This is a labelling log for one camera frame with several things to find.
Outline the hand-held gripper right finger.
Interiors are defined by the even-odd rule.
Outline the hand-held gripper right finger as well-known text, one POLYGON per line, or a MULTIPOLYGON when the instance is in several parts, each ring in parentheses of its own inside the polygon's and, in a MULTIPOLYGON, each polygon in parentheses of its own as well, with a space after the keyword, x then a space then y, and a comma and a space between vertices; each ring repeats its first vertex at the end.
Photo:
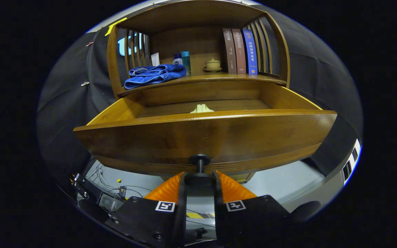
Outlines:
POLYGON ((291 225, 290 213, 272 196, 257 196, 214 171, 216 242, 219 246, 274 246, 291 225))

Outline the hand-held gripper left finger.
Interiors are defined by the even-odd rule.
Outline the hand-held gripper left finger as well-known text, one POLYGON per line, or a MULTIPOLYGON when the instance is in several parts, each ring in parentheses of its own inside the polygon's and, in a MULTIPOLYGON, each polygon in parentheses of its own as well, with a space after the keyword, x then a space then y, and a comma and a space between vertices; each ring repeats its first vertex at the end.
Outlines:
POLYGON ((186 172, 165 181, 146 198, 130 197, 105 225, 145 248, 183 248, 186 172))

